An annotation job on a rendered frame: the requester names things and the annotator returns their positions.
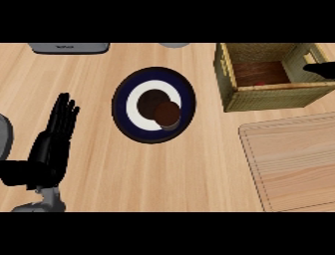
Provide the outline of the olive wicker basket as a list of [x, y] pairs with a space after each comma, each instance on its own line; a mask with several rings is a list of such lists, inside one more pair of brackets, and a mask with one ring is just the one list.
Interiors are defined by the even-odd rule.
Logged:
[[335, 90], [335, 79], [303, 67], [326, 61], [316, 43], [217, 43], [213, 66], [223, 111], [309, 106]]

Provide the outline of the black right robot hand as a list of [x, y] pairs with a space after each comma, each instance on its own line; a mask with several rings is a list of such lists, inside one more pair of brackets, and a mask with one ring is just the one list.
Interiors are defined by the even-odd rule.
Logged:
[[335, 80], [335, 62], [307, 64], [303, 70], [318, 74], [325, 79]]

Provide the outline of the dark blue and white plate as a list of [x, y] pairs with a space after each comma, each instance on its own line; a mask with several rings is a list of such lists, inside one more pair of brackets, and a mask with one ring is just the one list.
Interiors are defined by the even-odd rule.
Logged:
[[[145, 92], [158, 90], [179, 105], [177, 128], [164, 130], [155, 120], [140, 114], [137, 102]], [[161, 143], [186, 130], [195, 114], [195, 92], [186, 77], [173, 69], [149, 67], [134, 71], [116, 87], [112, 98], [112, 116], [122, 134], [142, 143]]]

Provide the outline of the grey rectangular appliance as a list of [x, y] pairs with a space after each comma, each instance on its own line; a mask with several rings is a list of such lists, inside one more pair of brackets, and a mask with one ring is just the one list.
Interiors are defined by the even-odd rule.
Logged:
[[37, 54], [50, 55], [91, 55], [109, 51], [109, 43], [29, 43]]

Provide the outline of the grey round object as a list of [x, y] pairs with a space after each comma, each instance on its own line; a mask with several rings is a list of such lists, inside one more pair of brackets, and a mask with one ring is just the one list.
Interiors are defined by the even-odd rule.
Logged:
[[159, 43], [164, 47], [177, 49], [189, 45], [189, 43]]

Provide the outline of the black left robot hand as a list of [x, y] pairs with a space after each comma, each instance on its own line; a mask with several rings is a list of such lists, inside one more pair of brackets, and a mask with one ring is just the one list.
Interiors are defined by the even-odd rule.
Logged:
[[28, 190], [56, 187], [65, 177], [71, 138], [80, 107], [68, 93], [54, 102], [46, 129], [40, 132], [26, 160], [0, 160], [0, 179]]

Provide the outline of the brown chocolate cupcake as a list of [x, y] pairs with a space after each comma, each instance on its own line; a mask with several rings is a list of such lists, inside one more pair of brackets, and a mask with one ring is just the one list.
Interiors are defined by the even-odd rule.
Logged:
[[143, 92], [137, 100], [142, 117], [155, 121], [164, 130], [176, 129], [180, 122], [180, 107], [168, 94], [158, 89]]

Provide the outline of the pale wooden cutting board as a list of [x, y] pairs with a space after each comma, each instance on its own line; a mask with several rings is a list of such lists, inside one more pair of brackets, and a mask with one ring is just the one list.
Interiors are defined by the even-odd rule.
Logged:
[[335, 210], [335, 113], [238, 129], [266, 211]]

